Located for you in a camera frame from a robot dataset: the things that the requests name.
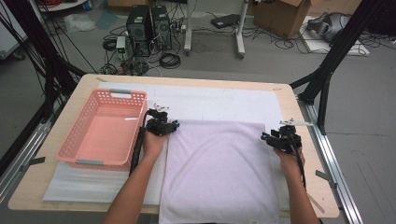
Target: white cloth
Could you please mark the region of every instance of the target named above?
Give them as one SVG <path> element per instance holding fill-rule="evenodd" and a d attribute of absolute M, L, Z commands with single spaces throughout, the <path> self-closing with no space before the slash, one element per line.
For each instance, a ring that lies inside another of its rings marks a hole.
<path fill-rule="evenodd" d="M 180 120 L 169 139 L 160 223 L 278 222 L 263 124 Z"/>

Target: cardboard box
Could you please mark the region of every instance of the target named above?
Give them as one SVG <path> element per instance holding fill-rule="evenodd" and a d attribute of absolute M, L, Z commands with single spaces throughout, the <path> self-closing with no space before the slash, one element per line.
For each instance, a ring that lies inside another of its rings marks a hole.
<path fill-rule="evenodd" d="M 128 8 L 128 10 L 133 5 L 148 5 L 151 6 L 152 0 L 107 0 L 107 5 L 110 8 Z"/>
<path fill-rule="evenodd" d="M 311 6 L 322 0 L 277 0 L 260 2 L 254 14 L 254 24 L 284 38 L 297 35 Z"/>
<path fill-rule="evenodd" d="M 320 16 L 323 12 L 341 12 L 353 15 L 361 0 L 326 0 L 309 8 L 308 15 Z"/>

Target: basket handle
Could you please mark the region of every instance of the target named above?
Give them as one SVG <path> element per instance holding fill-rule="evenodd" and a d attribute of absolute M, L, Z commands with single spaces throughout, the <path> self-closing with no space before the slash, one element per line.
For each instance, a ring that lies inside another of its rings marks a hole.
<path fill-rule="evenodd" d="M 87 164 L 87 165 L 105 165 L 103 161 L 90 161 L 90 160 L 76 160 L 77 164 Z"/>
<path fill-rule="evenodd" d="M 116 94 L 129 94 L 129 95 L 132 95 L 132 92 L 131 92 L 131 91 L 119 90 L 119 89 L 110 89 L 110 93 L 116 93 Z"/>

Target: wooden table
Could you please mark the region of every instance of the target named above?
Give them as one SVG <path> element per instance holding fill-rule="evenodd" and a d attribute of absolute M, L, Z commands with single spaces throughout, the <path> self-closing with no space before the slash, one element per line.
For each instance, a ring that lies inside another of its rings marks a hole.
<path fill-rule="evenodd" d="M 107 211 L 109 203 L 54 203 L 42 201 L 58 164 L 55 160 L 55 153 L 61 146 L 62 141 L 66 137 L 68 130 L 71 128 L 73 121 L 78 115 L 78 111 L 82 108 L 89 93 L 91 90 L 97 88 L 101 82 L 273 91 L 276 94 L 283 119 L 294 118 L 304 120 L 294 93 L 287 84 L 186 78 L 86 75 L 78 83 L 69 102 L 36 155 L 37 158 L 46 157 L 46 161 L 32 165 L 29 168 L 8 202 L 10 209 L 36 211 Z M 303 139 L 306 160 L 305 175 L 306 181 L 309 183 L 307 185 L 307 192 L 313 207 L 318 217 L 338 217 L 338 206 L 329 183 L 315 175 L 316 170 L 323 172 L 323 168 L 309 131 L 305 126 L 297 126 L 296 129 L 297 133 Z M 158 214 L 158 212 L 158 205 L 144 205 L 142 209 L 142 213 L 145 214 Z M 280 215 L 284 217 L 288 214 L 289 211 L 282 211 Z"/>

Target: human arm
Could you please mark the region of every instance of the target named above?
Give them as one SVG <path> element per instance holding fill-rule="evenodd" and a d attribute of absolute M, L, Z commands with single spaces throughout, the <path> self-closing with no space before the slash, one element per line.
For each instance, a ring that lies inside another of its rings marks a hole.
<path fill-rule="evenodd" d="M 144 156 L 122 186 L 107 210 L 103 223 L 136 223 L 142 209 L 152 168 L 163 150 L 166 136 L 147 132 L 143 142 Z"/>
<path fill-rule="evenodd" d="M 275 154 L 280 158 L 280 167 L 285 175 L 290 197 L 290 223 L 291 224 L 318 224 L 318 217 L 309 201 L 305 191 L 300 168 L 295 156 L 274 148 Z M 304 154 L 300 157 L 305 163 Z"/>

